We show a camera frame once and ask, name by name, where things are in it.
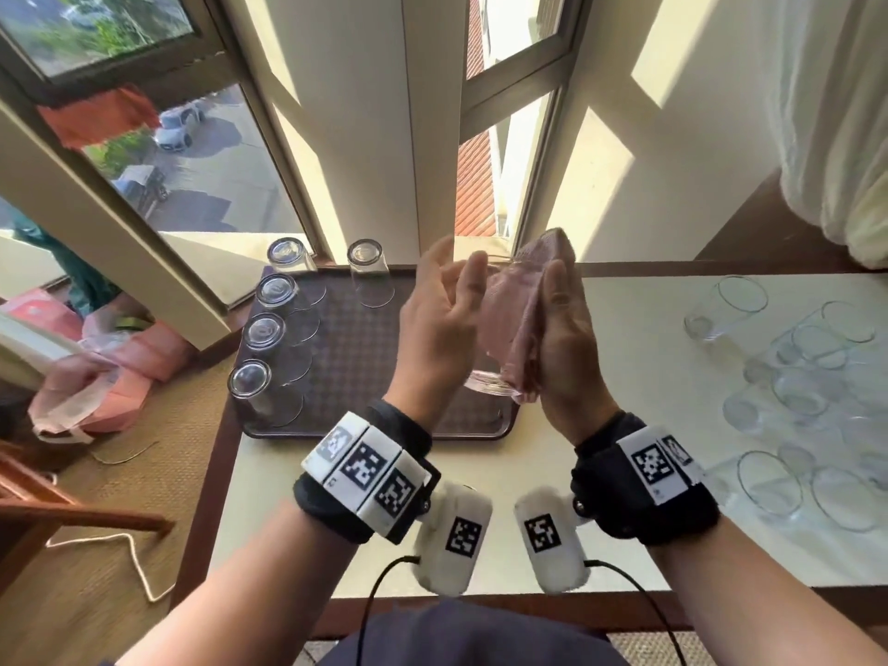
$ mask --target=table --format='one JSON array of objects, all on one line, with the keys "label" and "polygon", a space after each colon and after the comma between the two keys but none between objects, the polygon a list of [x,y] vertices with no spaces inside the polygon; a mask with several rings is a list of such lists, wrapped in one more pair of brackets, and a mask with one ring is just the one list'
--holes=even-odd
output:
[{"label": "table", "polygon": [[[744,356],[763,349],[773,336],[830,299],[866,306],[888,332],[888,275],[765,275],[758,279],[770,295],[768,308],[739,326],[730,338],[712,346],[699,345],[683,332],[682,317],[718,280],[717,275],[727,271],[686,264],[656,269],[642,265],[644,277],[590,277],[583,284],[602,371],[617,402],[650,424],[671,428],[704,467],[763,447],[762,442],[728,426],[720,413],[725,397],[744,385]],[[625,265],[585,267],[589,268],[605,275],[631,272]],[[678,275],[662,275],[669,272]],[[290,494],[299,463],[311,447],[311,443],[241,437],[232,408],[226,408],[174,602],[203,581],[208,568],[218,566],[245,543]],[[494,501],[494,516],[465,599],[594,629],[660,629],[643,597],[603,569],[592,570],[589,582],[577,592],[558,597],[540,593],[512,505],[539,485],[567,491],[574,457],[569,445],[548,425],[539,405],[522,407],[505,439],[440,442],[430,460],[445,478],[473,486]],[[888,533],[884,530],[865,536],[810,531],[800,535],[775,530],[745,512],[727,513],[783,566],[855,622],[863,626],[888,623]],[[382,538],[361,547],[315,628],[314,638],[342,637],[358,628],[373,582],[385,564],[412,552],[417,529],[414,526],[399,547]],[[580,537],[588,556],[618,564],[654,592],[673,625],[690,628],[641,545],[605,536],[595,524],[583,526]],[[408,567],[398,567],[386,577],[374,610],[381,612],[395,603],[424,604],[432,598]]]}]

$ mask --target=road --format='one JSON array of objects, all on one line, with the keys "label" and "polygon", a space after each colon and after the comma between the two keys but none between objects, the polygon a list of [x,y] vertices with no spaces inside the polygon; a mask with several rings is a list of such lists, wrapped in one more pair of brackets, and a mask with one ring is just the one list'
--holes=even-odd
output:
[{"label": "road", "polygon": [[206,121],[183,152],[155,149],[170,198],[148,223],[160,232],[301,233],[250,108],[237,86],[208,97]]}]

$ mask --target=white tabletop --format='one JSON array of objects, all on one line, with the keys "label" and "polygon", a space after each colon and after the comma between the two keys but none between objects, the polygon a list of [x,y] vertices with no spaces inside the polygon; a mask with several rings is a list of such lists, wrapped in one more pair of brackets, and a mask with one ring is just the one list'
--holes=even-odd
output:
[{"label": "white tabletop", "polygon": [[[725,398],[744,385],[745,355],[764,349],[775,335],[832,299],[860,304],[882,333],[888,332],[888,275],[761,276],[758,280],[770,296],[768,307],[739,325],[731,338],[700,345],[683,332],[682,318],[717,280],[584,280],[602,371],[617,402],[650,425],[666,425],[704,467],[764,447],[735,431],[721,415]],[[290,495],[299,464],[312,446],[242,438],[210,569],[244,544],[275,505]],[[429,459],[444,478],[472,486],[494,501],[493,519],[468,593],[539,593],[512,505],[543,484],[567,492],[575,459],[539,405],[522,407],[514,429],[501,441],[439,442]],[[728,508],[727,514],[810,586],[888,584],[888,534],[882,528],[866,535],[774,528],[741,508]],[[366,597],[389,561],[412,553],[417,530],[415,525],[398,547],[378,537],[362,546],[334,597]],[[640,544],[612,539],[595,524],[582,526],[579,532],[590,558],[619,565],[646,589],[668,589]],[[580,591],[631,591],[631,587],[617,575],[595,569]],[[379,592],[388,597],[424,594],[404,566],[386,577]]]}]

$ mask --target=parked vehicle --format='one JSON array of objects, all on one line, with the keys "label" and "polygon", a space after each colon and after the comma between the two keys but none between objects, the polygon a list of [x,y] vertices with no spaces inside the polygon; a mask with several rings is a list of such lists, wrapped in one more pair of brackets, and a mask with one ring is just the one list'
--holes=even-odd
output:
[{"label": "parked vehicle", "polygon": [[100,21],[113,21],[115,17],[104,0],[80,0],[62,11],[61,18],[83,30],[94,30]]},{"label": "parked vehicle", "polygon": [[157,166],[127,166],[111,184],[136,212],[148,219],[157,204],[170,196],[163,180]]},{"label": "parked vehicle", "polygon": [[154,142],[164,152],[180,152],[194,142],[194,130],[207,119],[197,100],[161,112],[161,128],[154,131]]}]

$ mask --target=glass window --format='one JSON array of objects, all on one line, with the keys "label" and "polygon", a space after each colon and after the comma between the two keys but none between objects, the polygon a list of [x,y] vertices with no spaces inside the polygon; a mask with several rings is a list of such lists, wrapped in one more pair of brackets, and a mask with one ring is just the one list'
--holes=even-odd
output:
[{"label": "glass window", "polygon": [[558,31],[564,0],[469,0],[465,78]]},{"label": "glass window", "polygon": [[456,224],[470,249],[510,255],[546,122],[547,93],[459,145]]},{"label": "glass window", "polygon": [[[168,128],[171,116],[183,123]],[[167,110],[161,125],[83,152],[224,303],[237,303],[272,241],[308,244],[299,217],[239,86]],[[139,185],[140,200],[124,182]]]},{"label": "glass window", "polygon": [[0,23],[47,77],[193,32],[179,0],[0,0]]},{"label": "glass window", "polygon": [[12,299],[65,276],[50,251],[34,244],[35,228],[0,196],[0,299]]}]

